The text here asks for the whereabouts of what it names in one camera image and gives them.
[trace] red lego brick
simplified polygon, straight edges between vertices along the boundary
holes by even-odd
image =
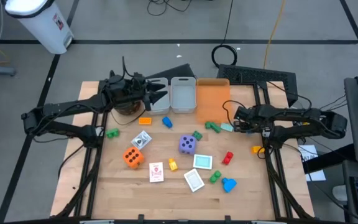
[[[229,165],[231,158],[233,158],[233,153],[229,151],[226,153],[226,156],[224,157],[222,163]]]

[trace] white container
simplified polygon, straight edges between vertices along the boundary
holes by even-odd
[[[162,88],[159,91],[167,91],[168,93],[163,96],[161,99],[159,99],[154,105],[151,105],[151,110],[149,111],[149,114],[151,115],[159,115],[159,114],[167,114],[169,113],[169,107],[170,107],[170,100],[169,100],[169,91],[168,91],[168,80],[167,78],[150,78],[148,81],[152,83],[158,83],[165,85],[164,88]]]
[[[63,54],[73,40],[54,0],[8,0],[7,14],[16,18],[52,54]]]
[[[175,113],[192,113],[196,108],[196,79],[173,77],[171,79],[171,107]]]

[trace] blue toy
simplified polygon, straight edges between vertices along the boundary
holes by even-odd
[[[162,118],[162,123],[166,125],[168,128],[172,128],[172,122],[168,117]]]
[[[227,193],[229,193],[231,190],[233,190],[233,188],[237,184],[237,182],[235,180],[227,179],[227,178],[223,178],[222,183],[223,183],[223,190],[226,191]]]

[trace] concrete floor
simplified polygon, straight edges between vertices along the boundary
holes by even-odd
[[[56,0],[67,18],[74,0]],[[358,0],[346,1],[358,26]],[[128,70],[152,75],[189,63],[198,77],[216,77],[210,54],[216,44],[181,44],[188,39],[221,39],[228,17],[229,1],[194,0],[186,12],[172,9],[160,17],[147,14],[148,1],[80,0],[71,29],[77,40],[135,40],[134,44],[75,44],[61,55],[46,103],[77,99],[80,84],[108,77],[110,69],[121,73],[121,56]],[[187,1],[172,1],[184,8]],[[227,39],[266,40],[277,18],[280,1],[234,0]],[[151,6],[154,13],[161,10]],[[0,76],[0,206],[25,139],[20,115],[37,105],[53,55],[39,44],[10,44],[34,37],[15,19],[5,15],[0,44],[17,69],[15,77]],[[146,44],[142,40],[157,40]],[[175,44],[163,40],[175,39]],[[274,39],[280,40],[357,40],[340,1],[287,0]],[[295,72],[298,92],[320,107],[344,94],[343,79],[358,76],[358,44],[320,44],[292,42],[273,44],[267,68]],[[261,68],[265,44],[231,44],[238,50],[238,65]],[[232,55],[218,50],[217,61],[231,63]],[[348,117],[347,108],[337,110]],[[350,132],[344,139],[316,138],[335,149],[352,142]],[[33,142],[7,213],[6,222],[46,218],[50,213],[57,170],[63,160],[66,141]],[[319,151],[325,148],[316,146]],[[326,170],[328,180],[319,183],[327,191],[342,184],[342,170]],[[343,212],[310,186],[316,216],[343,221]]]

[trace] wooden tabletop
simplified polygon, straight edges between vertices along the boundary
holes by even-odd
[[[277,82],[277,85],[283,88],[281,82]],[[98,82],[83,82],[79,99],[91,97],[97,92],[97,88]],[[283,91],[268,84],[268,93],[272,105],[278,108],[288,107]],[[255,105],[254,92],[250,86],[231,86],[231,97],[246,107]],[[233,111],[238,107],[234,103],[231,105]],[[125,123],[138,114],[120,116],[113,111],[113,115],[118,122]],[[250,150],[252,146],[261,145],[260,134],[225,131],[217,134],[211,129],[205,129],[204,124],[197,123],[195,114],[175,114],[172,111],[167,116],[172,120],[173,128],[167,129],[161,122],[164,116],[152,116],[151,126],[140,126],[138,122],[120,126],[109,115],[107,129],[119,128],[121,135],[114,139],[104,138],[92,218],[137,219],[138,214],[144,214],[148,220],[223,220],[225,215],[230,215],[232,220],[274,220],[265,161],[258,159]],[[79,114],[74,116],[73,124],[90,124],[91,118],[91,113]],[[291,125],[283,121],[278,123],[283,126]],[[141,150],[145,162],[137,170],[132,170],[125,164],[122,154],[132,146],[131,140],[142,130],[152,140]],[[196,130],[203,135],[197,143],[196,153],[213,156],[213,169],[198,169],[205,186],[191,192],[183,174],[193,168],[193,156],[180,154],[178,142],[182,134],[192,134]],[[294,139],[286,143],[297,147]],[[70,139],[65,157],[81,144],[79,139]],[[233,152],[234,157],[225,166],[221,161],[227,151]],[[281,154],[288,189],[305,211],[314,215],[299,152],[284,146]],[[76,192],[84,156],[85,150],[82,150],[63,167],[51,215],[60,212]],[[169,158],[176,160],[177,171],[169,169]],[[164,182],[149,182],[151,162],[163,162]],[[237,181],[232,192],[225,193],[220,179],[215,184],[209,182],[215,170],[220,170],[222,177]],[[285,209],[278,187],[277,192],[281,215],[284,217]],[[82,214],[85,214],[87,201],[88,192],[84,196]]]

